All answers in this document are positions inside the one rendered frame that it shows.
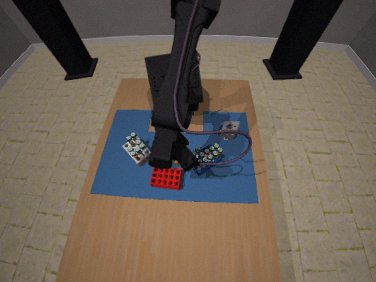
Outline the red tube rack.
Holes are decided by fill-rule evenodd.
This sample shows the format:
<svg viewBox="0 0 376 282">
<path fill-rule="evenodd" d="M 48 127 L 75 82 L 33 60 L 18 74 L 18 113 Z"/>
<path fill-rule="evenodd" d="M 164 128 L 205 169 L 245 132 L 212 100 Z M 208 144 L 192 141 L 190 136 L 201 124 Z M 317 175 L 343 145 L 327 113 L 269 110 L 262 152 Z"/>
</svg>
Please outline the red tube rack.
<svg viewBox="0 0 376 282">
<path fill-rule="evenodd" d="M 150 185 L 152 187 L 180 190 L 181 178 L 182 178 L 182 169 L 179 169 L 179 168 L 158 169 L 158 168 L 153 167 Z M 155 179 L 156 181 L 153 179 Z M 170 181 L 172 181 L 173 183 Z"/>
</svg>

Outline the blue bench mat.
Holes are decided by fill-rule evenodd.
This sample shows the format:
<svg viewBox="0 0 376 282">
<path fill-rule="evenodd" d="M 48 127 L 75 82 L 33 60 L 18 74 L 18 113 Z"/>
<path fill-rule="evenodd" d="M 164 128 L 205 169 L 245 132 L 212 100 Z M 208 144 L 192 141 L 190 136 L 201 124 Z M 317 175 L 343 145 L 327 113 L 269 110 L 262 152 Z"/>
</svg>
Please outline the blue bench mat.
<svg viewBox="0 0 376 282">
<path fill-rule="evenodd" d="M 100 158 L 90 194 L 217 203 L 259 204 L 252 149 L 237 161 L 215 165 L 200 176 L 192 168 L 185 172 L 172 161 L 171 168 L 182 169 L 180 190 L 152 187 L 153 167 L 148 161 L 141 167 L 122 147 L 127 136 L 135 132 L 151 151 L 155 132 L 149 125 L 152 110 L 117 110 Z M 240 121 L 238 130 L 249 135 L 246 113 L 203 111 L 203 131 L 222 130 L 225 121 Z M 182 133 L 182 132 L 181 132 Z M 249 145 L 245 135 L 235 134 L 233 140 L 223 140 L 219 134 L 194 135 L 182 133 L 195 151 L 215 143 L 223 149 L 221 162 L 243 154 Z"/>
</svg>

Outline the white tube cap with printed label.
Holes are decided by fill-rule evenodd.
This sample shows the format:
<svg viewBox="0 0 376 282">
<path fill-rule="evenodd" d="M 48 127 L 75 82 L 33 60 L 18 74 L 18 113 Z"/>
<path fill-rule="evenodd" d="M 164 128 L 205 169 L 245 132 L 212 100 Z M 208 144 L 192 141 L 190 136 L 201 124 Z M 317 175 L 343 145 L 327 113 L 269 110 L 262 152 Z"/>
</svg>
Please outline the white tube cap with printed label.
<svg viewBox="0 0 376 282">
<path fill-rule="evenodd" d="M 200 147 L 196 147 L 195 148 L 195 152 L 196 152 L 196 157 L 199 158 L 199 153 L 200 153 L 201 149 Z"/>
</svg>

